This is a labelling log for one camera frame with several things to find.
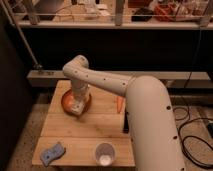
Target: wooden tabletop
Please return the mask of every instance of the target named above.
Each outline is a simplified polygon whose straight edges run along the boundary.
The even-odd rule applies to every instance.
[[[61,107],[61,97],[69,89],[70,81],[58,82],[32,164],[42,165],[41,152],[61,142],[66,153],[51,165],[97,166],[95,148],[107,142],[115,148],[116,159],[112,166],[134,167],[130,136],[122,133],[125,106],[117,113],[117,96],[91,86],[91,107],[77,118],[66,114]]]

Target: black cable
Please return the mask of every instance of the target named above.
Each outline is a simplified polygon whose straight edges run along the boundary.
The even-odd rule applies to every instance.
[[[185,103],[186,108],[185,108],[185,107],[180,107],[180,106],[178,106],[178,107],[175,107],[175,108],[173,109],[173,112],[175,113],[176,110],[181,109],[181,110],[183,110],[184,112],[186,112],[186,115],[183,116],[182,118],[175,118],[175,121],[183,121],[183,120],[185,120],[186,118],[188,118],[186,121],[189,121],[190,118],[191,118],[189,104],[188,104],[188,102],[186,101],[186,99],[185,99],[183,96],[180,96],[180,97],[181,97],[181,99],[183,100],[183,102]]]
[[[213,169],[213,163],[212,164],[206,164],[206,163],[203,163],[203,162],[199,161],[194,156],[192,156],[192,154],[189,152],[189,150],[187,149],[187,147],[185,145],[185,141],[187,139],[189,139],[189,138],[194,138],[194,139],[197,139],[198,141],[201,141],[204,144],[206,144],[211,150],[213,150],[213,147],[207,141],[203,140],[200,137],[197,137],[197,136],[194,136],[194,135],[188,135],[188,136],[185,136],[184,138],[182,138],[182,136],[181,136],[181,130],[186,125],[191,124],[191,123],[193,123],[195,121],[198,121],[198,120],[209,120],[209,121],[213,121],[213,118],[195,118],[195,119],[192,119],[190,121],[186,121],[186,122],[184,122],[183,124],[180,125],[180,127],[178,129],[178,135],[179,135],[180,140],[181,140],[182,151],[183,151],[183,154],[185,155],[185,157],[188,158],[196,166],[198,166],[200,168],[203,168],[203,169]]]
[[[198,58],[198,53],[199,53],[199,50],[200,50],[201,38],[202,38],[202,30],[200,29],[200,30],[199,30],[199,36],[198,36],[198,43],[197,43],[197,46],[196,46],[196,49],[195,49],[195,53],[194,53],[194,57],[193,57],[193,60],[192,60],[192,68],[191,68],[189,77],[188,77],[188,79],[186,80],[186,82],[185,82],[185,84],[184,84],[184,86],[183,86],[184,89],[185,89],[185,88],[188,86],[188,84],[189,84],[189,81],[190,81],[190,79],[191,79],[194,66],[195,66],[196,61],[197,61],[197,58]]]

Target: white cup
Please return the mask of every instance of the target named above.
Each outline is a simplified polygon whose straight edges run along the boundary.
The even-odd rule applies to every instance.
[[[95,160],[100,166],[110,166],[115,160],[114,147],[109,143],[102,143],[96,147]]]

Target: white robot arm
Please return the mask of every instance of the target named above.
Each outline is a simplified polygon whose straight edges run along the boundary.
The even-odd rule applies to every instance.
[[[87,59],[79,55],[63,67],[63,72],[78,93],[85,94],[87,89],[83,87],[89,83],[126,97],[137,170],[186,171],[170,98],[161,81],[151,76],[123,76],[87,68]]]

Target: black wall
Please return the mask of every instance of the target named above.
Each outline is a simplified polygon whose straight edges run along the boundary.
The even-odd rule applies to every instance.
[[[213,31],[30,28],[24,33],[45,69],[61,69],[78,54],[87,56],[91,68],[98,70],[212,71],[213,67]]]
[[[0,9],[0,170],[4,170],[30,112],[33,98],[27,70],[5,33]]]

